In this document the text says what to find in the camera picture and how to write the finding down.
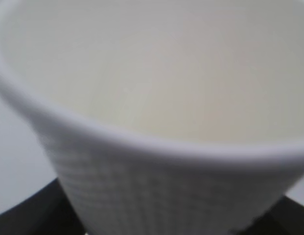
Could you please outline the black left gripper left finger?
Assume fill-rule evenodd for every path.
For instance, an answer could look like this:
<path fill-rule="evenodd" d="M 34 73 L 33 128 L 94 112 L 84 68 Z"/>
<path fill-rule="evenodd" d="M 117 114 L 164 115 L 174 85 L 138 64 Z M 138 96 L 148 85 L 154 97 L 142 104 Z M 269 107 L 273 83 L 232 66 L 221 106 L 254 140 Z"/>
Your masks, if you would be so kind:
<path fill-rule="evenodd" d="M 84 235 L 57 179 L 0 214 L 0 235 Z"/>

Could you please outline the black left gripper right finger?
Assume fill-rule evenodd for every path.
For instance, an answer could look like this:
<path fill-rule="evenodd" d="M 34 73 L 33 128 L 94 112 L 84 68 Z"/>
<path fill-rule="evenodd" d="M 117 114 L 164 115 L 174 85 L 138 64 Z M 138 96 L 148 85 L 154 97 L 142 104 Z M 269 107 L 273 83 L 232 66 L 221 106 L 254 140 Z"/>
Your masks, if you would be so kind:
<path fill-rule="evenodd" d="M 304 172 L 238 174 L 230 179 L 232 235 L 304 235 L 304 206 L 285 196 Z"/>

